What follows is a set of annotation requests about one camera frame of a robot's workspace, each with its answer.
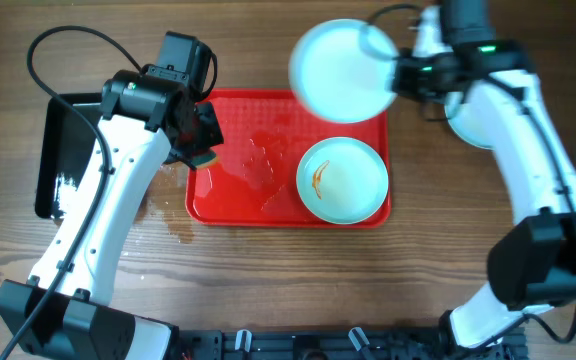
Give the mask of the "green and orange sponge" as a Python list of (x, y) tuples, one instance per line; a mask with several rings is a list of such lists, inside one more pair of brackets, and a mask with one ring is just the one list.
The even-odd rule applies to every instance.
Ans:
[(207, 168), (218, 162), (218, 155), (213, 150), (208, 150), (204, 153), (193, 157), (193, 164), (196, 169)]

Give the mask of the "red plastic tray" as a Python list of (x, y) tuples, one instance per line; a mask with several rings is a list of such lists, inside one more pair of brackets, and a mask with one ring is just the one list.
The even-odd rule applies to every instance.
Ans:
[(224, 142), (217, 161), (192, 171), (186, 209), (204, 225), (326, 228), (301, 201), (296, 176), (303, 155), (331, 137), (352, 137), (389, 159), (388, 116), (354, 124), (321, 120), (288, 89), (216, 89), (208, 98)]

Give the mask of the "light blue plate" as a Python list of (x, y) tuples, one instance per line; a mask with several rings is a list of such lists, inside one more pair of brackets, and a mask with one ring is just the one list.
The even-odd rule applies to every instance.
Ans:
[(477, 148), (491, 150), (492, 146), (471, 105), (461, 92), (451, 92), (444, 104), (445, 116), (453, 132), (464, 142)]
[(337, 225), (360, 223), (386, 200), (389, 175), (379, 154), (350, 137), (332, 137), (313, 145), (301, 158), (296, 187), (305, 207)]
[(398, 55), (393, 40), (365, 21), (326, 21), (297, 41), (289, 61), (290, 87), (323, 120), (363, 122), (396, 99), (391, 86)]

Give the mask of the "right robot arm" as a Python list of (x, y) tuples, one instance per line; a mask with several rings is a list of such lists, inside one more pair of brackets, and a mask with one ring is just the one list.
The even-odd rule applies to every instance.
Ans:
[(486, 284), (443, 316), (445, 353), (481, 353), (556, 307), (573, 305), (576, 321), (576, 170), (524, 48), (496, 37), (485, 2), (440, 1), (419, 10), (416, 43), (396, 62), (398, 95), (443, 105), (459, 96), (512, 205), (513, 228), (489, 252)]

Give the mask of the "black rectangular tray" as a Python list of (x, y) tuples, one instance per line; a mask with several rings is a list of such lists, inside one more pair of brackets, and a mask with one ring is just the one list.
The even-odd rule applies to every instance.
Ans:
[(95, 136), (84, 122), (54, 99), (48, 102), (34, 203), (43, 219), (62, 219), (77, 198)]

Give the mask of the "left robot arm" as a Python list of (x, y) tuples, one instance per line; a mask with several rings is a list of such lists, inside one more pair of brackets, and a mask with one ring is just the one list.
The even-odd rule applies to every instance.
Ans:
[(0, 287), (10, 348), (51, 359), (182, 357), (176, 326), (109, 303), (124, 242), (159, 168), (216, 162), (224, 138), (208, 97), (217, 69), (206, 44), (168, 32), (155, 63), (104, 84), (76, 202), (27, 280)]

